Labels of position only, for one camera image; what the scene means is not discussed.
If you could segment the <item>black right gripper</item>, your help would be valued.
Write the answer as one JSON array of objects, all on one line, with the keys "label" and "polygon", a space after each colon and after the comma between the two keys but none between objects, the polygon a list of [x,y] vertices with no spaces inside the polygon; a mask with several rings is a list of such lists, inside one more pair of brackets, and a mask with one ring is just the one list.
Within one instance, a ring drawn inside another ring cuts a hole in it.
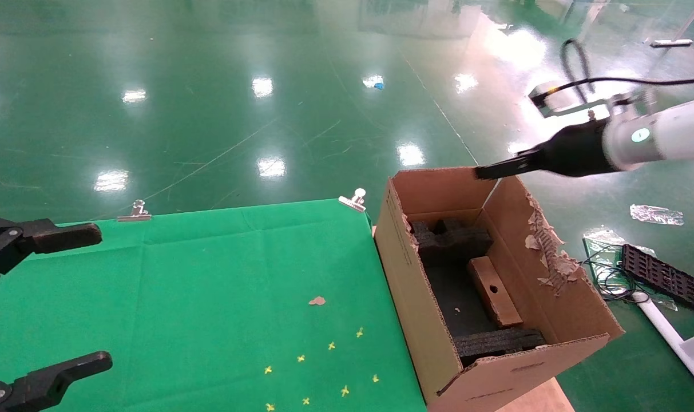
[{"label": "black right gripper", "polygon": [[511,159],[475,167],[475,177],[495,180],[538,170],[567,177],[617,172],[603,146],[608,123],[606,118],[561,128],[550,139],[515,153]]}]

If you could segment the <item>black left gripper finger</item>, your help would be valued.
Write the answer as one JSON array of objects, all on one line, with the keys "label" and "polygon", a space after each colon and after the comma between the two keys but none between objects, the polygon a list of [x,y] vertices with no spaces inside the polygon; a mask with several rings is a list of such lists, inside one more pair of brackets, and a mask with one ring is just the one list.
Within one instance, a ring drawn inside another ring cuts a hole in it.
[{"label": "black left gripper finger", "polygon": [[112,356],[101,350],[29,372],[12,383],[0,381],[0,411],[56,407],[72,383],[106,372],[112,365]]},{"label": "black left gripper finger", "polygon": [[59,227],[50,219],[18,222],[0,218],[0,279],[34,253],[48,255],[101,242],[101,230],[93,223]]}]

